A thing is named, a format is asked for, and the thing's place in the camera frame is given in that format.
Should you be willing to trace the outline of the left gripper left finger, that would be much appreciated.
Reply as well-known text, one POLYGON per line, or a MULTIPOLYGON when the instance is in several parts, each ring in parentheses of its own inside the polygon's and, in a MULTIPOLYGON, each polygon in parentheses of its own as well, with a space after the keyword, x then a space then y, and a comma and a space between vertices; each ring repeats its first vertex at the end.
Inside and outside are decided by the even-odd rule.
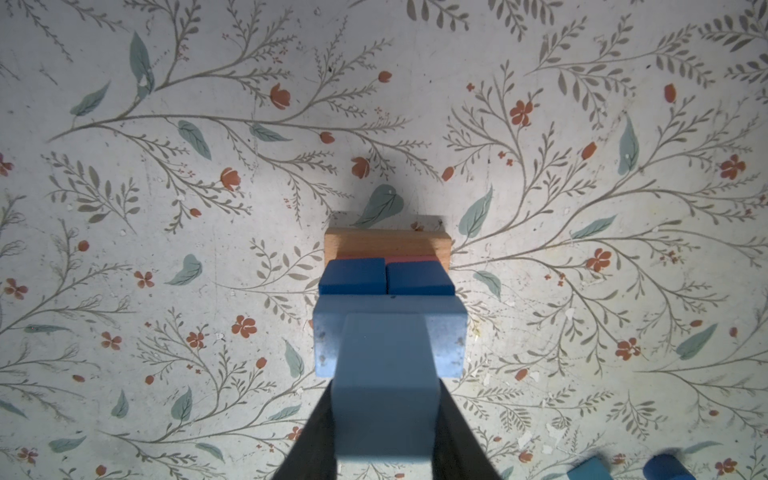
POLYGON ((335 423, 331 384, 313 409, 303 432, 291 448, 274 480, 335 480, 335 423))

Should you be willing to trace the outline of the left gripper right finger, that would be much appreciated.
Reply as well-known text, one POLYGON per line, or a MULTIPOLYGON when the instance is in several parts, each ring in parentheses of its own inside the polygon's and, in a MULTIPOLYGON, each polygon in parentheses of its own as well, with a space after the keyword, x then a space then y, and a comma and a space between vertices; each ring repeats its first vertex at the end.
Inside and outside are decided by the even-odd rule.
POLYGON ((442 381, 433 449, 435 480, 500 480, 442 381))

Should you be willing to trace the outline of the light blue cube block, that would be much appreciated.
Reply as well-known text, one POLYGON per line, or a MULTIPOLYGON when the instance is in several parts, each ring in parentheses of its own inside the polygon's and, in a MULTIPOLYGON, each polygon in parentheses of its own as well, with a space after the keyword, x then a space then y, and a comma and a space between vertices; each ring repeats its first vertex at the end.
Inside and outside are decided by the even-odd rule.
POLYGON ((440 400, 429 357, 386 359, 370 347, 331 385, 334 450, 343 461, 421 462, 431 458, 440 400))

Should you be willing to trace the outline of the light blue rectangular block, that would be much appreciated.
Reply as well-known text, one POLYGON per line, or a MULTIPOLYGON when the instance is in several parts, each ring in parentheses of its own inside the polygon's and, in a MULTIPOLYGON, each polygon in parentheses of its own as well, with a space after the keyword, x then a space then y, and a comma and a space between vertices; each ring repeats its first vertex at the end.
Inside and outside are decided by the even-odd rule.
POLYGON ((468 312, 456 296, 322 295, 312 320, 319 377, 333 377, 366 347, 386 359, 429 357, 440 378, 463 373, 468 312))

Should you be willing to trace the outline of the dark blue cube front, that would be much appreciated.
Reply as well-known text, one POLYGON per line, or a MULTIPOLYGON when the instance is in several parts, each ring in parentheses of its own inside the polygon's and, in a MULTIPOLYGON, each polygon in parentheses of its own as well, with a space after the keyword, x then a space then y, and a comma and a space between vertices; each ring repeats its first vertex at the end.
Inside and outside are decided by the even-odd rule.
POLYGON ((387 292, 390 295, 454 296, 455 286, 442 264, 436 260, 395 262, 386 266, 387 292))

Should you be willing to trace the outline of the dark blue cube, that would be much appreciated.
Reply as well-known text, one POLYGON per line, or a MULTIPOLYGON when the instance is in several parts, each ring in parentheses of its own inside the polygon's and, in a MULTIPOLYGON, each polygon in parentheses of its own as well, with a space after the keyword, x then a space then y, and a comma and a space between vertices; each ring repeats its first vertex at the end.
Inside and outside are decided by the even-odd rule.
POLYGON ((390 295, 454 296, 455 286, 442 264, 436 260, 395 262, 386 266, 387 292, 390 295))
POLYGON ((335 259, 325 267, 319 295, 384 295, 387 293, 384 258, 335 259))

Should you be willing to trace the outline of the pink rectangular block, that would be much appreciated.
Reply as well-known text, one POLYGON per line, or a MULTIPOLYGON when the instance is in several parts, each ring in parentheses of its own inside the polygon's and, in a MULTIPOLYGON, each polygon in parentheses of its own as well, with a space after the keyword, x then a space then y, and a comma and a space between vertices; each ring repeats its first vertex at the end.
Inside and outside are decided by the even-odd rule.
POLYGON ((383 259, 385 264, 392 263, 418 263, 418 262, 438 262, 441 264, 441 260, 437 256, 422 255, 422 256, 340 256, 337 260, 369 260, 369 259, 383 259))

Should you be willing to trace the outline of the natural wood block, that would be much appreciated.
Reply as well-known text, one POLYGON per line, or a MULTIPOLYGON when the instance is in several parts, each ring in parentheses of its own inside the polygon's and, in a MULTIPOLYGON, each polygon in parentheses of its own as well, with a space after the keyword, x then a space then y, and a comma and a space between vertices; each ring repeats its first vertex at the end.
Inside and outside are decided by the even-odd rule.
POLYGON ((450 270, 452 239, 445 232, 329 228, 324 234, 324 264, 353 258, 435 258, 450 270))

